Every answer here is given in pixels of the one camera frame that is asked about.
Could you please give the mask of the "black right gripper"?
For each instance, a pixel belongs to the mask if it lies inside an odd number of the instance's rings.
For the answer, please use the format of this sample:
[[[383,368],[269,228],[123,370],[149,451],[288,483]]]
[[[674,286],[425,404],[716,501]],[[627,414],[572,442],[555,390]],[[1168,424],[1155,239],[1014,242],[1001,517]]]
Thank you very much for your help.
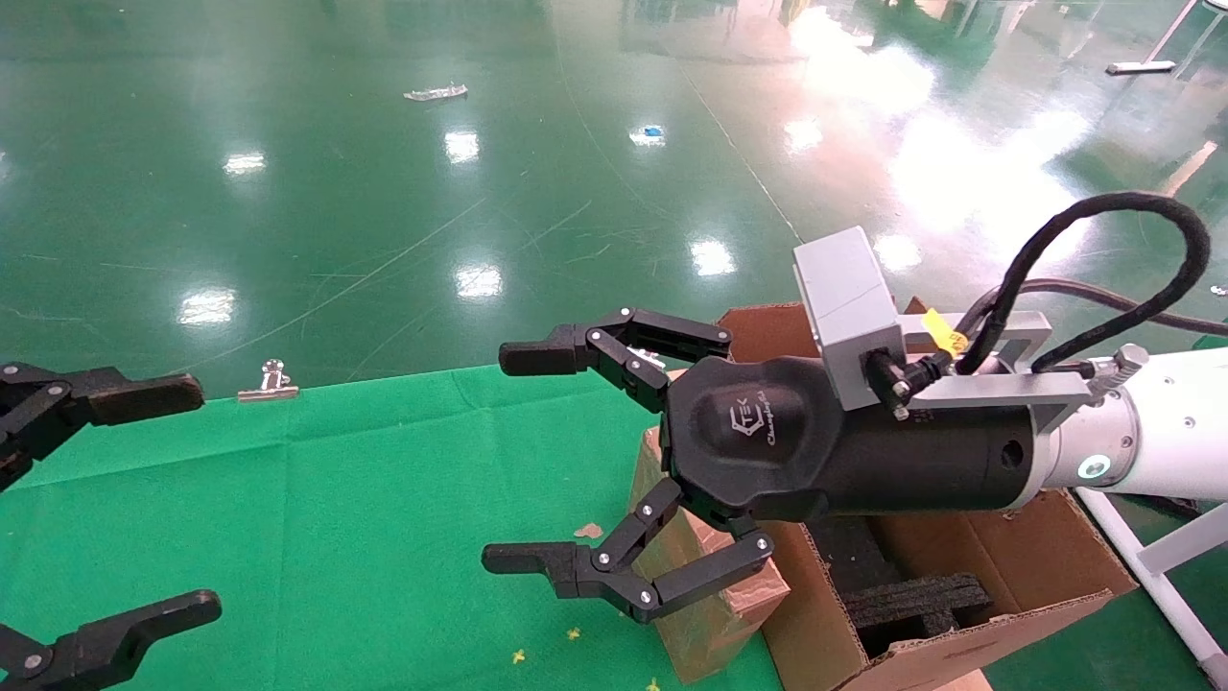
[[[804,522],[993,511],[1025,493],[1035,447],[1027,407],[957,407],[905,420],[880,404],[847,411],[822,360],[733,363],[725,360],[731,346],[732,333],[722,326],[643,309],[500,345],[505,376],[591,369],[643,410],[664,411],[663,459],[672,477],[650,488],[598,547],[494,542],[483,547],[483,568],[540,574],[558,599],[602,599],[650,623],[763,572],[772,539],[750,515]],[[694,366],[672,382],[646,351]],[[733,517],[732,545],[655,579],[637,576],[632,563],[685,500],[713,525]]]

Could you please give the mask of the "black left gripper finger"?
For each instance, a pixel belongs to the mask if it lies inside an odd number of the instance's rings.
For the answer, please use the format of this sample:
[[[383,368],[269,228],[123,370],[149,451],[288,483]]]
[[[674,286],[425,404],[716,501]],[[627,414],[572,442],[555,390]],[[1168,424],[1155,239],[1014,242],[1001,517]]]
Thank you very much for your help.
[[[79,626],[49,644],[1,626],[2,690],[106,690],[134,677],[157,642],[219,621],[209,589],[128,609]]]
[[[189,373],[130,380],[111,367],[58,372],[4,363],[1,488],[12,488],[87,425],[117,427],[201,406],[201,382]]]

